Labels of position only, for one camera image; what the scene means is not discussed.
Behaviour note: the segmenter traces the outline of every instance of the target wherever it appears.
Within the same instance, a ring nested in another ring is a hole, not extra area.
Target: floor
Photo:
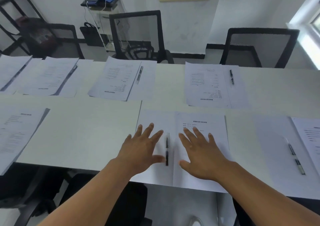
[[[83,55],[86,59],[105,62],[113,52],[106,53],[103,47],[92,47],[81,44]],[[11,56],[26,55],[20,48]],[[222,50],[206,50],[205,59],[174,58],[175,64],[206,63],[219,64]],[[68,184],[62,184],[60,192],[54,201],[59,204]],[[204,225],[218,226],[216,193],[181,189],[157,185],[146,185],[148,200],[146,207],[147,218],[153,220],[153,226],[189,226],[191,216],[199,217]],[[19,216],[17,209],[0,209],[0,226],[13,226]],[[28,226],[36,226],[47,214],[30,219]]]

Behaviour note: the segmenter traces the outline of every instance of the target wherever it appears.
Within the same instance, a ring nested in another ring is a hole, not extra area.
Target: finger
[[[129,134],[129,135],[127,136],[127,138],[125,139],[125,141],[124,141],[124,142],[128,142],[128,141],[130,141],[130,139],[131,139],[131,134]]]
[[[206,141],[206,138],[204,137],[204,135],[202,135],[202,133],[198,130],[197,127],[192,128],[194,134],[197,136],[198,139],[200,139],[201,141]]]
[[[190,173],[191,171],[191,164],[185,160],[180,160],[179,161],[179,165],[182,169],[184,169],[185,171],[187,171],[188,173]]]
[[[150,138],[153,147],[155,147],[156,143],[159,141],[159,139],[162,136],[162,134],[163,134],[163,130],[160,130]]]
[[[179,138],[186,150],[189,150],[192,147],[192,143],[182,133],[179,133]]]
[[[152,164],[154,163],[165,163],[166,158],[161,155],[153,155],[152,156]]]
[[[149,138],[153,128],[154,128],[154,124],[150,123],[150,125],[144,130],[141,136],[145,138]]]
[[[196,136],[195,136],[191,131],[189,131],[188,128],[183,128],[183,131],[184,131],[184,133],[186,134],[186,136],[189,138],[189,140],[190,140],[191,143],[194,144],[194,143],[197,142]]]
[[[138,138],[141,136],[141,133],[142,133],[142,125],[138,125],[138,129],[136,131],[136,133],[134,134],[133,138]]]
[[[211,133],[208,134],[208,138],[209,138],[209,143],[216,144],[216,142],[214,141],[214,136]]]

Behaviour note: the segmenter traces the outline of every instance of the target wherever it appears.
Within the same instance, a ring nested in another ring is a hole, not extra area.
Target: person
[[[153,127],[151,123],[142,132],[142,125],[139,125],[134,136],[125,139],[118,156],[39,226],[105,225],[130,178],[154,163],[166,161],[161,155],[153,155],[163,134],[158,131],[150,137]],[[182,169],[199,179],[221,184],[257,226],[320,225],[320,216],[269,187],[239,164],[227,160],[210,133],[206,140],[197,128],[193,131],[194,134],[185,128],[185,135],[179,133],[190,159],[190,162],[179,162]]]

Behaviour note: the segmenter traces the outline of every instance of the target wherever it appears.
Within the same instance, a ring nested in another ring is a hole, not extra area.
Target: black bag
[[[85,22],[84,27],[80,27],[80,31],[82,32],[85,42],[88,46],[103,47],[98,30],[92,24]]]

